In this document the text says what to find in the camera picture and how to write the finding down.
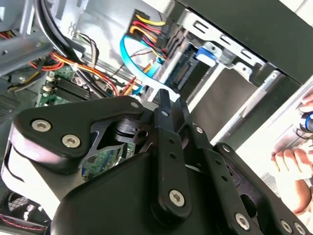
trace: screw hole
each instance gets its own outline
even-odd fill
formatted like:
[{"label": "screw hole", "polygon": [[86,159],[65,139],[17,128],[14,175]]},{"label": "screw hole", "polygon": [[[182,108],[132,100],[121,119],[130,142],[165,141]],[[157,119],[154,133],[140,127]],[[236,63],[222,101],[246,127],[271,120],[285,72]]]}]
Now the screw hole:
[{"label": "screw hole", "polygon": [[133,107],[135,107],[135,108],[139,108],[139,105],[138,105],[137,103],[135,103],[135,102],[131,102],[131,105],[132,105]]},{"label": "screw hole", "polygon": [[170,157],[176,159],[176,155],[174,153],[170,153]]},{"label": "screw hole", "polygon": [[165,112],[165,111],[161,111],[161,113],[164,115],[164,116],[168,116],[168,113],[167,112]]},{"label": "screw hole", "polygon": [[140,132],[138,133],[138,135],[137,135],[137,137],[138,137],[139,139],[145,138],[145,137],[147,137],[147,136],[148,136],[148,132],[146,132],[146,131],[140,131]]}]

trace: blue object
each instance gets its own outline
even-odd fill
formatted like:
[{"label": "blue object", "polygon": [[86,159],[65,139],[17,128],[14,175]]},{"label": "blue object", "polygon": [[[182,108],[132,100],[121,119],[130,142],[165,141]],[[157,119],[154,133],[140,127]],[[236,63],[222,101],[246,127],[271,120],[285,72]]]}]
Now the blue object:
[{"label": "blue object", "polygon": [[159,81],[154,80],[150,76],[146,75],[131,59],[129,54],[127,53],[126,47],[125,47],[125,38],[127,38],[126,35],[123,36],[123,38],[120,41],[120,50],[121,50],[121,56],[124,61],[125,66],[129,69],[129,71],[140,81],[147,84],[149,87],[153,87],[156,90],[159,89],[165,89],[169,92],[170,99],[175,102],[180,95],[175,93],[172,89],[168,88],[166,85],[160,83]]},{"label": "blue object", "polygon": [[[146,74],[149,77],[153,77],[153,75],[157,72],[157,70],[161,67],[163,61],[161,60],[157,60],[152,67],[150,68],[150,70],[148,72],[146,72]],[[139,94],[143,89],[143,86],[140,86],[137,90],[133,90],[132,94]]]},{"label": "blue object", "polygon": [[309,121],[313,119],[313,112],[310,113],[310,115],[307,117],[307,119],[305,120],[305,128],[308,130],[308,124],[309,124]]},{"label": "blue object", "polygon": [[217,57],[213,55],[211,52],[207,51],[204,48],[199,48],[196,59],[202,61],[203,63],[207,64],[210,67],[213,67],[216,65],[216,62],[218,61]]},{"label": "blue object", "polygon": [[143,86],[140,86],[137,90],[133,90],[132,94],[139,94],[143,89]]}]

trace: red wire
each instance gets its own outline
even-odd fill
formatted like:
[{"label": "red wire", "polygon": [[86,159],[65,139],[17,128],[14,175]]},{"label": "red wire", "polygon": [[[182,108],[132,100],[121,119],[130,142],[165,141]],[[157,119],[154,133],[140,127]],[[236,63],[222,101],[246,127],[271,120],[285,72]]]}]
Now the red wire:
[{"label": "red wire", "polygon": [[154,45],[149,42],[149,40],[147,39],[147,37],[146,37],[145,35],[143,35],[143,41],[144,41],[147,45],[149,45],[149,46],[151,46],[151,47],[154,47]]},{"label": "red wire", "polygon": [[[58,63],[55,65],[51,65],[51,66],[43,66],[42,71],[54,71],[54,70],[59,70],[60,68],[62,68],[64,66],[64,63],[59,61],[54,55],[53,53],[50,53],[50,56],[53,60],[57,61]],[[29,63],[32,67],[34,67],[35,69],[37,68],[37,66],[33,63],[30,62]]]},{"label": "red wire", "polygon": [[135,81],[136,77],[132,78],[127,85],[124,87],[124,89],[122,90],[121,94],[124,94],[126,92],[126,90],[128,89],[128,87]]},{"label": "red wire", "polygon": [[5,38],[5,39],[9,39],[7,36],[4,35],[4,33],[0,32],[0,36]]},{"label": "red wire", "polygon": [[14,223],[14,222],[11,222],[11,221],[7,220],[7,219],[4,218],[2,215],[0,215],[0,219],[1,219],[3,222],[5,222],[5,223],[7,223],[7,224],[9,224],[9,225],[12,225],[12,226],[14,226],[14,227],[21,228],[21,229],[27,229],[27,230],[33,230],[33,231],[44,231],[44,230],[47,229],[46,227],[45,227],[45,228],[31,228],[31,227],[25,227],[25,226],[22,226],[22,225],[19,225],[19,224],[16,224],[16,223]]},{"label": "red wire", "polygon": [[140,26],[142,26],[142,27],[144,27],[144,28],[146,28],[147,30],[150,30],[150,31],[152,31],[152,32],[155,32],[155,33],[160,33],[161,32],[161,30],[159,30],[159,29],[156,29],[156,28],[153,28],[153,27],[151,27],[151,26],[148,26],[148,25],[146,25],[146,24],[144,24],[144,23],[142,23],[142,22],[139,22],[139,21],[134,21],[133,22],[133,25],[140,25]]}]

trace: human hand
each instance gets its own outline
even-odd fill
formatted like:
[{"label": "human hand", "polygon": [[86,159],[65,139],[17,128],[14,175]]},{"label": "human hand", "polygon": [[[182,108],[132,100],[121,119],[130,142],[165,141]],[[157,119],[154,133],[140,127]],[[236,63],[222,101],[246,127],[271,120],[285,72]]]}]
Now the human hand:
[{"label": "human hand", "polygon": [[308,113],[313,111],[313,94],[305,97],[302,100],[303,105],[300,106],[299,110]]},{"label": "human hand", "polygon": [[290,180],[309,179],[313,176],[312,155],[302,149],[278,152],[271,158],[272,174]]}]

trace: yellow power wire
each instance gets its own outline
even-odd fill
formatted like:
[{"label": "yellow power wire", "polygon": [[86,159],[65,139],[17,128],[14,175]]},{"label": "yellow power wire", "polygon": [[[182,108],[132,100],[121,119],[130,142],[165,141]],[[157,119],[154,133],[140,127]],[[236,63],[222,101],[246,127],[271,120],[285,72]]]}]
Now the yellow power wire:
[{"label": "yellow power wire", "polygon": [[142,21],[142,22],[144,22],[144,23],[146,23],[146,24],[155,25],[155,26],[163,26],[163,25],[165,25],[165,22],[164,22],[164,21],[154,22],[154,21],[146,20],[146,19],[142,18],[142,17],[141,17],[140,15],[138,15],[138,14],[136,14],[136,17],[137,17],[140,21]]},{"label": "yellow power wire", "polygon": [[[22,84],[26,84],[28,82],[31,82],[37,75],[39,74],[39,72],[35,72],[33,75],[31,75],[26,81],[23,81]],[[8,89],[8,92],[13,92],[15,91],[17,88],[19,87],[11,87]]]},{"label": "yellow power wire", "polygon": [[146,35],[154,43],[157,42],[157,39],[153,35],[151,35],[147,31],[143,30],[142,28],[139,28],[138,26],[132,26],[129,31],[130,31],[131,34],[133,34],[135,30],[138,30],[138,31],[142,32],[144,35]]}]

